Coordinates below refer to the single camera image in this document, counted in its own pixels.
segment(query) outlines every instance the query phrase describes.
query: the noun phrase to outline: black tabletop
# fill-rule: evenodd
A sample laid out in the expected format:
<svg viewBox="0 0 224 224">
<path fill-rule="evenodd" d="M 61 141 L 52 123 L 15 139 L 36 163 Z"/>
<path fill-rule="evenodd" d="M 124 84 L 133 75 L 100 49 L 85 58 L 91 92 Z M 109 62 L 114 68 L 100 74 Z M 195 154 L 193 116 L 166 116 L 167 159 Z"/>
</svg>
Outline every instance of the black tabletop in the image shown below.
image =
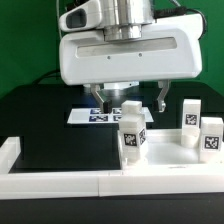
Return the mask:
<svg viewBox="0 0 224 224">
<path fill-rule="evenodd" d="M 147 128 L 181 128 L 184 99 L 201 99 L 202 116 L 224 119 L 224 97 L 201 83 L 173 83 L 164 113 L 153 100 L 159 89 L 142 83 L 139 91 L 112 97 L 113 107 L 141 100 L 154 123 Z M 29 85 L 0 100 L 0 144 L 20 136 L 22 153 L 11 173 L 120 169 L 117 124 L 69 125 L 72 108 L 96 108 L 82 86 Z M 223 223 L 224 194 L 126 196 L 112 198 L 0 201 L 1 223 Z"/>
</svg>

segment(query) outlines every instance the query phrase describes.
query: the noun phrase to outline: white block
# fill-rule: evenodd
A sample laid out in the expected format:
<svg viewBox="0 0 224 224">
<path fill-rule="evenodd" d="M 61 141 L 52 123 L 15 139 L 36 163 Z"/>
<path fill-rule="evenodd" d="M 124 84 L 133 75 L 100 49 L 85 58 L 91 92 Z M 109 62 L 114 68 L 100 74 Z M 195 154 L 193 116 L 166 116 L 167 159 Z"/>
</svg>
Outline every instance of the white block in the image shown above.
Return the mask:
<svg viewBox="0 0 224 224">
<path fill-rule="evenodd" d="M 126 114 L 119 120 L 119 129 L 122 132 L 139 132 L 145 127 L 144 114 Z"/>
<path fill-rule="evenodd" d="M 200 138 L 200 128 L 186 127 L 182 129 L 181 145 L 184 148 L 196 149 L 198 148 Z"/>
<path fill-rule="evenodd" d="M 182 128 L 198 127 L 200 124 L 201 100 L 184 100 Z"/>
<path fill-rule="evenodd" d="M 135 133 L 124 133 L 121 131 L 119 133 L 121 136 L 122 160 L 138 161 L 146 155 L 145 144 L 147 141 L 145 129 Z"/>
<path fill-rule="evenodd" d="M 208 163 L 221 155 L 223 139 L 222 118 L 202 117 L 200 162 Z"/>
<path fill-rule="evenodd" d="M 125 101 L 122 105 L 122 114 L 141 114 L 142 102 L 141 101 Z"/>
<path fill-rule="evenodd" d="M 223 120 L 218 117 L 201 118 L 202 134 L 223 135 Z"/>
</svg>

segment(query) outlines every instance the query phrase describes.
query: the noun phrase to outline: white tray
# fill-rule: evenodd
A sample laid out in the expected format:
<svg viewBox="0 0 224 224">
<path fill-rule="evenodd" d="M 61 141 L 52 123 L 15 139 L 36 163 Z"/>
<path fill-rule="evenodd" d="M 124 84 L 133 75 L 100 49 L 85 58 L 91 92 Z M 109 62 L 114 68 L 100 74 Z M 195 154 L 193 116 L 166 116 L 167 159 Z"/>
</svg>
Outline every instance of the white tray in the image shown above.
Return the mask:
<svg viewBox="0 0 224 224">
<path fill-rule="evenodd" d="M 9 138 L 0 148 L 0 199 L 224 192 L 223 160 L 198 164 L 178 145 L 180 130 L 148 133 L 149 163 L 98 172 L 8 174 L 20 153 L 19 138 Z"/>
</svg>

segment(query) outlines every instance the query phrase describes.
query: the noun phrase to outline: green background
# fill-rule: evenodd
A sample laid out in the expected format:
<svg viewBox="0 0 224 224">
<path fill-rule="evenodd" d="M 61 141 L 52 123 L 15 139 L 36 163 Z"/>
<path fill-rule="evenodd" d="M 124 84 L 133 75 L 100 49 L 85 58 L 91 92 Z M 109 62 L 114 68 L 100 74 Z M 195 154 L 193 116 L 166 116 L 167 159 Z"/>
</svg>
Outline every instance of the green background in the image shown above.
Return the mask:
<svg viewBox="0 0 224 224">
<path fill-rule="evenodd" d="M 60 11 L 66 2 L 61 0 Z M 172 7 L 155 0 L 156 9 Z M 180 0 L 206 15 L 208 33 L 200 41 L 203 72 L 196 79 L 224 95 L 223 0 Z M 32 83 L 59 67 L 55 0 L 0 1 L 0 97 L 19 85 Z"/>
</svg>

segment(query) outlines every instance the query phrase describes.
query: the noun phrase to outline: black cable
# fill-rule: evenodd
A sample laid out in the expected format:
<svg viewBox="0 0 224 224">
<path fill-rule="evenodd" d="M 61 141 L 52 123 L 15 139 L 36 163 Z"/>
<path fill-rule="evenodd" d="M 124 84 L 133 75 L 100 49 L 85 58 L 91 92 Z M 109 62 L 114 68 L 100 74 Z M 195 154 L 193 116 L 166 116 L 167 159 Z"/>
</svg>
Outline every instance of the black cable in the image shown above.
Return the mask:
<svg viewBox="0 0 224 224">
<path fill-rule="evenodd" d="M 45 73 L 44 75 L 42 75 L 40 78 L 36 79 L 33 81 L 33 85 L 37 85 L 39 84 L 40 81 L 42 81 L 43 79 L 47 78 L 47 77 L 50 77 L 51 75 L 53 74 L 57 74 L 57 73 L 60 73 L 60 69 L 56 69 L 56 70 L 53 70 L 53 71 L 50 71 L 50 72 L 47 72 Z"/>
<path fill-rule="evenodd" d="M 203 21 L 203 31 L 202 31 L 201 36 L 199 37 L 199 40 L 200 40 L 205 35 L 205 33 L 207 32 L 207 30 L 208 30 L 208 23 L 207 23 L 207 20 L 205 18 L 205 15 L 201 11 L 199 11 L 197 9 L 187 9 L 187 11 L 188 12 L 193 12 L 193 13 L 198 13 L 202 17 L 202 21 Z"/>
</svg>

